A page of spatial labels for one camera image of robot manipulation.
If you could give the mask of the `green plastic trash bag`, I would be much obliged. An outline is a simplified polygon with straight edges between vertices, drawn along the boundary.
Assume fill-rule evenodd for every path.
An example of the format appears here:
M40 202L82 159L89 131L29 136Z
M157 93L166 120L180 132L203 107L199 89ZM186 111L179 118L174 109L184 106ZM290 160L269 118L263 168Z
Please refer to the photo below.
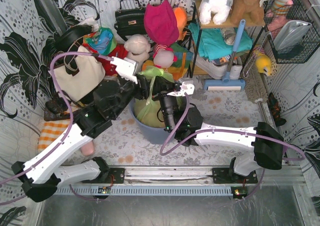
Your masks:
M164 118L162 114L158 114L158 110L161 107L160 102L153 100L152 90L156 76L164 77L172 82L174 78L172 74L154 66L148 66L146 70L139 74L146 76L149 81L149 97L146 100L135 100L134 114L137 120L146 126L165 128Z

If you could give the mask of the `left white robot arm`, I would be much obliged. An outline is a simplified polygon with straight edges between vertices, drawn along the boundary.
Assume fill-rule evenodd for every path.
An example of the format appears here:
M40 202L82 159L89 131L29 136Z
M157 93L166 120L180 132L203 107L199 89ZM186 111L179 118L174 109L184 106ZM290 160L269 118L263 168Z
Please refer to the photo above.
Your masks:
M150 84L143 75L135 75L132 81L102 81L93 92L93 101L76 111L72 125L61 136L33 159L12 165L26 196L34 202L41 202L68 184L108 181L110 167L101 157L73 166L64 166L63 163L111 127L112 121L133 98L146 99L149 89Z

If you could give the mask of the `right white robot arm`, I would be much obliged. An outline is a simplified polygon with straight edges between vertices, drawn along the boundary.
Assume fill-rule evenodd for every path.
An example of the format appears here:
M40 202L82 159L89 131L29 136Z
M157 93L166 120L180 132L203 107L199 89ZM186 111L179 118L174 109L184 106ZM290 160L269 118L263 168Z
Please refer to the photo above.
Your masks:
M174 138L184 146L220 144L245 149L246 154L234 157L229 167L212 169L213 182L217 184L257 183L257 169L282 168L284 140L269 124L230 128L204 123L198 108L190 103L194 89L189 81L155 77L150 95L152 100L159 101L164 129L169 133L163 145Z

